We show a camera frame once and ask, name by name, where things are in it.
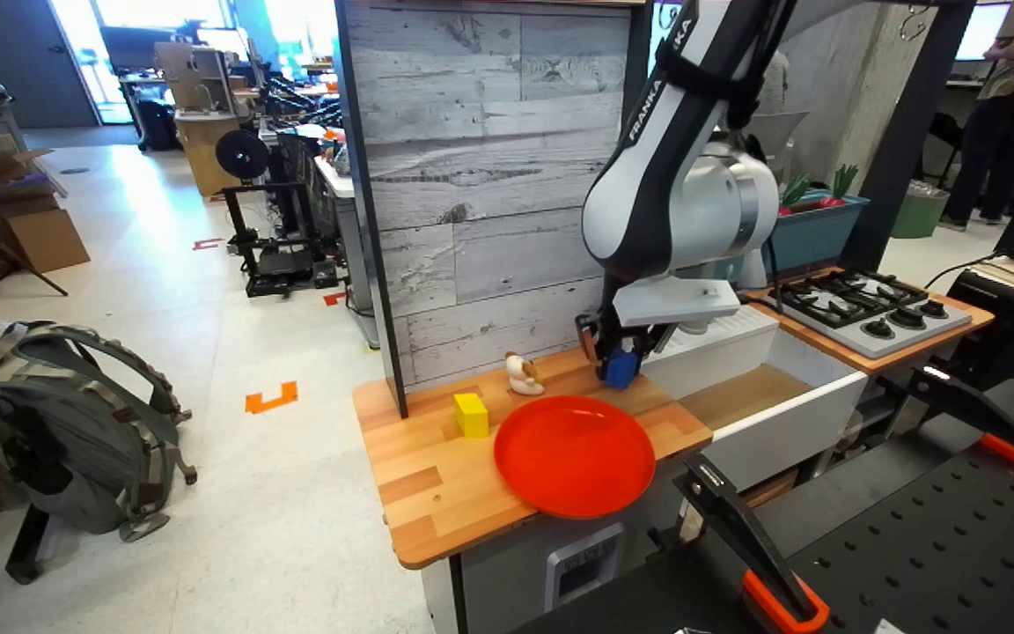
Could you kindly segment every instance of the person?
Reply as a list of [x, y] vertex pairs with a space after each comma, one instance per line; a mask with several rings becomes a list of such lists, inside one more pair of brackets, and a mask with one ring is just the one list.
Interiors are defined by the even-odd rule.
[[995, 68], [966, 122], [960, 172], [939, 216], [948, 227], [960, 229], [970, 227], [973, 208], [995, 227], [1014, 195], [1014, 0], [995, 45], [986, 57]]

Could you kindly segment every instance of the orange tape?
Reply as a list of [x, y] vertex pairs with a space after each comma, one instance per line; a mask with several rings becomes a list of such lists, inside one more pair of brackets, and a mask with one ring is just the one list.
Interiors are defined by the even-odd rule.
[[285, 380], [277, 400], [263, 403], [263, 395], [245, 395], [245, 414], [261, 415], [267, 409], [281, 409], [281, 404], [294, 404], [294, 403], [299, 403], [299, 389], [295, 389], [295, 380]]

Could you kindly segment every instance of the small object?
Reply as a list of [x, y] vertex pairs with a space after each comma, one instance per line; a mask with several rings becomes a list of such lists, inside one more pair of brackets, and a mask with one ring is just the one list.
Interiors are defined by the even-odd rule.
[[641, 356], [633, 354], [633, 340], [620, 340], [620, 350], [603, 365], [603, 380], [622, 390], [639, 380], [639, 375], [641, 375]]
[[927, 328], [923, 314], [918, 314], [918, 310], [907, 310], [907, 306], [893, 310], [893, 314], [891, 314], [891, 324], [914, 328], [914, 330]]
[[217, 238], [211, 238], [211, 239], [194, 239], [194, 250], [217, 250], [217, 246], [223, 246]]
[[706, 516], [683, 498], [681, 504], [681, 543], [693, 543], [706, 536]]
[[537, 378], [537, 363], [531, 360], [526, 360], [519, 354], [506, 354], [505, 365], [506, 365], [506, 389], [514, 395], [542, 395], [545, 390], [542, 380]]
[[285, 380], [281, 395], [275, 395], [275, 400], [263, 400], [261, 390], [245, 395], [245, 414], [263, 415], [267, 409], [281, 409], [294, 403], [299, 403], [299, 389], [295, 389], [295, 380]]
[[471, 395], [471, 390], [456, 395], [450, 414], [456, 414], [456, 422], [466, 436], [494, 432], [494, 415], [487, 414], [487, 403], [478, 395]]
[[923, 310], [927, 317], [934, 317], [934, 320], [945, 320], [945, 306], [939, 306], [939, 304], [934, 304], [934, 300], [930, 300], [930, 304], [923, 304], [918, 310]]

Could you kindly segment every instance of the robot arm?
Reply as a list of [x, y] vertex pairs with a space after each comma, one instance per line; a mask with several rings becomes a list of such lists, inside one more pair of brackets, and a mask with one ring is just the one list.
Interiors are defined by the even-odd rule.
[[614, 356], [641, 360], [676, 324], [706, 328], [740, 306], [729, 281], [691, 279], [691, 267], [757, 253], [778, 216], [778, 186], [769, 167], [710, 145], [710, 133], [722, 119], [747, 128], [794, 9], [687, 0], [660, 45], [648, 94], [585, 199], [585, 246], [610, 290], [599, 317], [578, 328], [603, 378]]
[[585, 246], [622, 281], [731, 257], [776, 227], [776, 180], [722, 149], [744, 128], [794, 0], [687, 0], [660, 51], [653, 90], [585, 199]]

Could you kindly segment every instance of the gray wooden wall panel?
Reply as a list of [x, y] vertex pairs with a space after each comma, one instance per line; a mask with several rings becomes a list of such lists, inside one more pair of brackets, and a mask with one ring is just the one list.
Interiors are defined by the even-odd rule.
[[348, 3], [406, 389], [574, 344], [580, 201], [616, 149], [628, 10]]
[[423, 385], [466, 378], [478, 365], [505, 363], [505, 354], [558, 354], [574, 344], [574, 314], [596, 306], [603, 281], [519, 292], [450, 310], [425, 310], [403, 320], [403, 334], [417, 342], [406, 360]]

